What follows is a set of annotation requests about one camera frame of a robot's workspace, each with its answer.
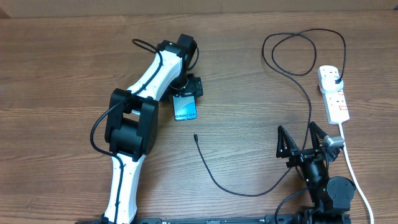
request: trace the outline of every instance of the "charging cable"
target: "charging cable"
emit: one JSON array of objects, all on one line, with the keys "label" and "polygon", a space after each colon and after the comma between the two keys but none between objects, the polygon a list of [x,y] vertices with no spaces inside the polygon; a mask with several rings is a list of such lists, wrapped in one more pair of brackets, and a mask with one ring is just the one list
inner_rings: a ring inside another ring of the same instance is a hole
[{"label": "charging cable", "polygon": [[[340,130],[341,137],[345,140],[344,132],[343,132],[343,125],[341,123],[338,123],[338,129]],[[346,158],[346,162],[347,162],[347,166],[348,166],[349,172],[350,172],[350,174],[351,174],[351,176],[353,178],[353,181],[355,183],[355,186],[356,186],[359,194],[361,195],[363,201],[365,202],[366,208],[368,208],[370,223],[373,224],[374,223],[374,219],[373,219],[373,212],[372,212],[371,205],[369,204],[368,200],[365,197],[365,194],[362,192],[361,188],[359,187],[358,181],[356,180],[356,177],[355,177],[355,174],[354,174],[354,170],[353,170],[353,168],[351,166],[351,163],[349,161],[348,152],[347,152],[347,145],[346,145],[345,142],[344,142],[343,150],[344,150],[344,156]]]}]

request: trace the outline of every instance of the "white power strip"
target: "white power strip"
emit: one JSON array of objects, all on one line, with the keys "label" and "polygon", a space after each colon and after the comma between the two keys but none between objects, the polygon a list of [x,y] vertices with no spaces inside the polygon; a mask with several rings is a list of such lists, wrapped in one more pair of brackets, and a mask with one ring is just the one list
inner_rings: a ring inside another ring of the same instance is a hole
[{"label": "white power strip", "polygon": [[[330,65],[321,66],[318,69],[318,78],[319,78],[319,87],[322,92],[323,102],[325,104],[326,115],[328,116],[328,122],[329,124],[338,124],[341,137],[345,139],[343,133],[343,127],[341,124],[349,120],[349,114],[348,114],[346,99],[343,93],[343,81],[341,81],[341,83],[335,83],[335,80],[339,78],[338,69]],[[358,181],[356,180],[354,170],[349,161],[346,143],[344,143],[343,150],[347,166],[353,178],[355,186],[359,194],[361,195],[366,205],[366,208],[368,208],[370,224],[373,224],[374,218],[373,218],[372,208],[368,200],[366,199],[365,194],[361,190]]]},{"label": "white power strip", "polygon": [[[349,120],[347,103],[342,89],[343,84],[335,85],[335,80],[338,78],[339,73],[336,67],[324,65],[318,69],[319,86],[329,124],[339,124]],[[322,91],[322,87],[326,85],[328,91]]]}]

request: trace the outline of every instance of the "wooden table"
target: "wooden table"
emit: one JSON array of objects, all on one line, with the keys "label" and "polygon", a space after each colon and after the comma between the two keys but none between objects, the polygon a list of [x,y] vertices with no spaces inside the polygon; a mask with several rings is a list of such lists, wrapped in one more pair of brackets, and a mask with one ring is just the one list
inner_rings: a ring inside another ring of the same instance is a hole
[{"label": "wooden table", "polygon": [[[376,223],[398,220],[398,13],[300,12],[180,16],[86,17],[0,20],[0,223],[73,223],[98,218],[108,204],[111,159],[94,151],[90,129],[107,109],[115,88],[126,89],[146,71],[153,55],[132,38],[156,44],[194,36],[200,58],[193,70],[203,80],[198,118],[175,122],[162,103],[159,133],[141,171],[139,217],[260,217],[303,188],[295,172],[271,193],[237,197],[217,188],[198,155],[197,132],[216,180],[242,193],[262,192],[286,171],[275,158],[277,127],[301,147],[308,105],[300,89],[261,58],[266,36],[322,27],[346,39],[345,94],[351,119],[344,124],[351,162],[372,205]],[[297,80],[312,100],[312,121],[328,134],[316,68],[341,68],[337,35],[308,33],[318,49],[314,71]],[[280,40],[275,37],[266,46]],[[292,39],[275,53],[286,69],[302,72],[312,46]],[[105,124],[96,133],[103,141]],[[330,174],[351,178],[343,155]],[[281,213],[309,205],[303,195]],[[368,212],[356,192],[354,223]]]}]

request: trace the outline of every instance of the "power strip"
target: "power strip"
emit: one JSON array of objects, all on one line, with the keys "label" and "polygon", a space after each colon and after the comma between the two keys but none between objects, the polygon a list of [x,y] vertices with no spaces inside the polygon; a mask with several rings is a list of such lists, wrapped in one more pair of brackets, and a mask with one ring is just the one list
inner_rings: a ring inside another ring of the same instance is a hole
[{"label": "power strip", "polygon": [[336,85],[336,89],[334,90],[329,89],[328,91],[322,91],[322,87],[325,86],[325,81],[332,82],[332,84],[329,85],[332,86],[334,80],[337,78],[339,78],[339,73],[336,67],[324,65],[318,69],[318,79],[329,124],[339,124],[349,120],[347,102],[344,97],[342,85]]}]

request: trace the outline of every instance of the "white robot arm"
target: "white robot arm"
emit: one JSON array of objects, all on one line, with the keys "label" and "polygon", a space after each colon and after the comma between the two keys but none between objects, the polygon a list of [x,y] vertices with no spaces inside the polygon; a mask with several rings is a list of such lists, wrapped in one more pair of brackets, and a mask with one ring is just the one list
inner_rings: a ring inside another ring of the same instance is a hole
[{"label": "white robot arm", "polygon": [[[105,130],[105,141],[112,152],[107,154],[113,160],[111,195],[101,219],[88,223],[133,222],[142,163],[157,136],[159,101],[166,95],[197,98],[203,94],[200,78],[187,74],[197,49],[193,37],[181,34],[177,43],[164,40],[153,48],[155,59],[138,82],[127,90],[115,89],[111,95]],[[138,121],[123,118],[123,113],[131,112],[140,115]]]}]

